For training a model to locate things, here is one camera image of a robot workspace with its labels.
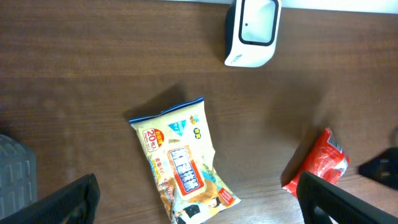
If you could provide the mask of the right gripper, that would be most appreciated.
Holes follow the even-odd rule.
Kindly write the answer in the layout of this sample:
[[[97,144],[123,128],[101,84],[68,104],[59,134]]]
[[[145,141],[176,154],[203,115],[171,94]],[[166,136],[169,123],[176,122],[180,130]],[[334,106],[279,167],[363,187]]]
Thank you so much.
[[[391,147],[361,164],[358,174],[397,190],[397,148]]]

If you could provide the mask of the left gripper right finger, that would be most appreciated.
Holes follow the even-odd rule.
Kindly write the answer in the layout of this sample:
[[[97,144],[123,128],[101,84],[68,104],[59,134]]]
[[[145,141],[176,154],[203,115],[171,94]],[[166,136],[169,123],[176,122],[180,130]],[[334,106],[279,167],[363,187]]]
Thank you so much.
[[[397,217],[311,172],[301,173],[296,194],[305,223],[397,223]]]

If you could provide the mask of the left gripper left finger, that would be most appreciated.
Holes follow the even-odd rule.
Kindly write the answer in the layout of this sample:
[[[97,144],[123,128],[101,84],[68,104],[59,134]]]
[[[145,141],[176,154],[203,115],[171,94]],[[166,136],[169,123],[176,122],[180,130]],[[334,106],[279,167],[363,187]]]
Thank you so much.
[[[1,220],[3,224],[93,224],[100,200],[94,174],[86,174],[51,195]]]

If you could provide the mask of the red snack bag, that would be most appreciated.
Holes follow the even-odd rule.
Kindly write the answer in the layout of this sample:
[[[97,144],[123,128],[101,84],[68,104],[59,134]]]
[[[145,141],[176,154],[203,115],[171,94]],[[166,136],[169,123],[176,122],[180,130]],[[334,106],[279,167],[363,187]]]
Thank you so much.
[[[346,172],[351,160],[343,147],[334,138],[330,128],[325,128],[306,155],[294,178],[282,188],[297,197],[297,186],[302,172],[308,171],[323,180],[335,185]]]

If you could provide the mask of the yellow wet wipes pack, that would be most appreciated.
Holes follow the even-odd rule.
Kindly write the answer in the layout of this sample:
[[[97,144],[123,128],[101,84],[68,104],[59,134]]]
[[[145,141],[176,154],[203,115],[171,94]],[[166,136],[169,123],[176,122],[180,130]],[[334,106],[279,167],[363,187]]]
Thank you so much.
[[[171,223],[205,223],[240,202],[213,167],[215,149],[202,97],[130,119],[129,124]]]

